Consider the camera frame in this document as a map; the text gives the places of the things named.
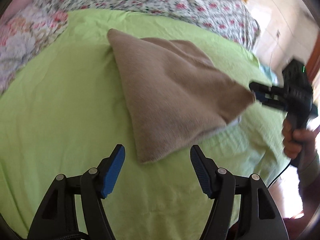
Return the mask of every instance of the human hand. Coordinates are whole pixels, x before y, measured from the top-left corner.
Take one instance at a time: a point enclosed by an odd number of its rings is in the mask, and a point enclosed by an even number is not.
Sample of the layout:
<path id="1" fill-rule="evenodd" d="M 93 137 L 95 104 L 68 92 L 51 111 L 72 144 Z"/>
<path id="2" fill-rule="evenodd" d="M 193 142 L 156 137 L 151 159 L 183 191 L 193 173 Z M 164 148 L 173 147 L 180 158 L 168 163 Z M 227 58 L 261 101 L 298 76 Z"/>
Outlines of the human hand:
<path id="1" fill-rule="evenodd" d="M 284 136 L 284 154 L 290 159 L 295 159 L 302 150 L 302 145 L 293 140 L 304 143 L 305 156 L 302 166 L 307 167 L 316 156 L 316 137 L 314 133 L 306 129 L 296 129 L 292 131 L 290 122 L 285 119 L 282 134 Z"/>

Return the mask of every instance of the tan fleece blanket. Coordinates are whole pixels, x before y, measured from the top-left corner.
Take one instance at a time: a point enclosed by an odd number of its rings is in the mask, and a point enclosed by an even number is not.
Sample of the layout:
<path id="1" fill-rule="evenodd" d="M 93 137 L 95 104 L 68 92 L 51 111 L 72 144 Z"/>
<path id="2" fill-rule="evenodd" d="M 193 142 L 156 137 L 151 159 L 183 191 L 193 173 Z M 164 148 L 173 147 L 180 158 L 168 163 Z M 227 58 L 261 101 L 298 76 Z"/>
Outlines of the tan fleece blanket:
<path id="1" fill-rule="evenodd" d="M 253 94 L 189 41 L 108 32 L 132 119 L 138 160 L 157 161 L 224 128 Z"/>

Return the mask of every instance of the finger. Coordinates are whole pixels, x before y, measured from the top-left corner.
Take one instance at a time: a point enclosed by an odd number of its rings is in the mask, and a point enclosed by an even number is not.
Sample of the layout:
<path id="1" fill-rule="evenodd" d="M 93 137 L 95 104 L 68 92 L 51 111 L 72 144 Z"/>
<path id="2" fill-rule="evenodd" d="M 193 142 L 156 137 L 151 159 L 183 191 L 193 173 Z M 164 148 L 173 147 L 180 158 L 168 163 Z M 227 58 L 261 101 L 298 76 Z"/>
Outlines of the finger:
<path id="1" fill-rule="evenodd" d="M 282 134 L 284 136 L 284 138 L 287 140 L 287 141 L 291 141 L 292 140 L 292 132 L 291 131 L 287 131 L 285 129 L 282 129 Z"/>
<path id="2" fill-rule="evenodd" d="M 284 121 L 283 121 L 283 128 L 286 131 L 291 131 L 291 129 L 292 129 L 292 125 L 290 124 L 290 122 L 287 119 L 284 119 Z"/>
<path id="3" fill-rule="evenodd" d="M 298 156 L 298 153 L 288 151 L 286 148 L 284 148 L 283 152 L 290 159 L 295 159 Z"/>
<path id="4" fill-rule="evenodd" d="M 283 145 L 284 145 L 284 148 L 287 149 L 287 151 L 289 152 L 298 154 L 302 150 L 302 145 L 292 141 L 287 141 L 286 139 L 283 140 Z"/>
<path id="5" fill-rule="evenodd" d="M 314 142 L 316 140 L 314 133 L 305 129 L 294 130 L 293 138 L 299 142 Z"/>

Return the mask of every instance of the wall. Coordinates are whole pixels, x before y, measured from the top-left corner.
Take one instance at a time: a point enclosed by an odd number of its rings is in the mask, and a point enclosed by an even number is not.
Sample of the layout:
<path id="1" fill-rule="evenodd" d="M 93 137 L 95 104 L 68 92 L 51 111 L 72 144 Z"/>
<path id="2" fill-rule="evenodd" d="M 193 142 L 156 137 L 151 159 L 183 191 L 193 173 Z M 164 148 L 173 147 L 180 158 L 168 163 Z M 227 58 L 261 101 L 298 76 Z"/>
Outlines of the wall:
<path id="1" fill-rule="evenodd" d="M 263 64 L 280 74 L 293 56 L 308 62 L 319 28 L 302 0 L 248 0 L 247 6 L 261 27 L 255 53 Z"/>

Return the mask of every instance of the floral pillow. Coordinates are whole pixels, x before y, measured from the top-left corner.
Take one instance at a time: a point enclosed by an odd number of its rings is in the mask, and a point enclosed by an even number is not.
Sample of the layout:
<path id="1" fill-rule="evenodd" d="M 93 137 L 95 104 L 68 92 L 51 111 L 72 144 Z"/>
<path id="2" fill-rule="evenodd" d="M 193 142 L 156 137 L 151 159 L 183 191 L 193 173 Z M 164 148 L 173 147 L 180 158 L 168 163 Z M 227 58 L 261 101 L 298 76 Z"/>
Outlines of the floral pillow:
<path id="1" fill-rule="evenodd" d="M 66 13 L 48 13 L 32 3 L 0 25 L 0 95 L 16 72 L 54 42 L 67 25 Z"/>

